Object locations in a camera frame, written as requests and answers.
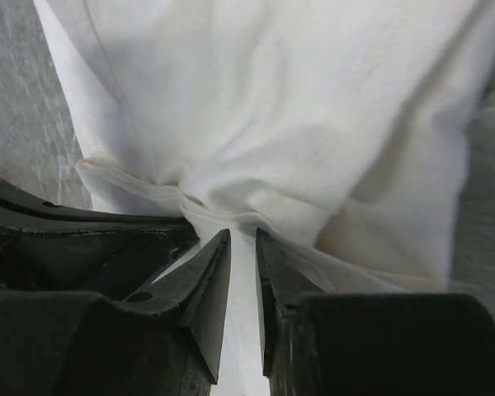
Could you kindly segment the white t shirt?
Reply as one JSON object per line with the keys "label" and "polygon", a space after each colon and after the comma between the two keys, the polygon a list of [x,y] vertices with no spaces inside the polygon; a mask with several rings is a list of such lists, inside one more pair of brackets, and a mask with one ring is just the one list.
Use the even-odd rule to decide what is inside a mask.
{"label": "white t shirt", "polygon": [[255,231],[333,291],[441,292],[495,1],[38,1],[94,210],[232,234],[214,395],[266,395]]}

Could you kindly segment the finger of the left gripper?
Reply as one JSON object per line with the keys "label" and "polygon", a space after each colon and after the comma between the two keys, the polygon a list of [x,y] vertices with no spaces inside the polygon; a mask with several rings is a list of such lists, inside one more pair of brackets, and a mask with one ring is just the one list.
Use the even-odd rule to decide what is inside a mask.
{"label": "finger of the left gripper", "polygon": [[72,209],[0,178],[0,290],[130,295],[198,242],[181,218]]}

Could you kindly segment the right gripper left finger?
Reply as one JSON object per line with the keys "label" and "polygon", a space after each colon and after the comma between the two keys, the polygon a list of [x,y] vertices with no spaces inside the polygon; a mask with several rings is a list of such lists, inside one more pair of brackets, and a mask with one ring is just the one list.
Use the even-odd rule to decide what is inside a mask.
{"label": "right gripper left finger", "polygon": [[207,395],[219,378],[230,232],[123,301],[0,291],[0,395]]}

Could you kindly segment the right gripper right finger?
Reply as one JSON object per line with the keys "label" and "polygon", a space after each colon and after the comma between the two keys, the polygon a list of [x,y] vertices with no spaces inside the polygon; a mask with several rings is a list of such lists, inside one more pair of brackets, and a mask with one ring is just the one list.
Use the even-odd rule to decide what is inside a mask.
{"label": "right gripper right finger", "polygon": [[256,236],[263,373],[274,395],[495,395],[495,322],[464,294],[328,293]]}

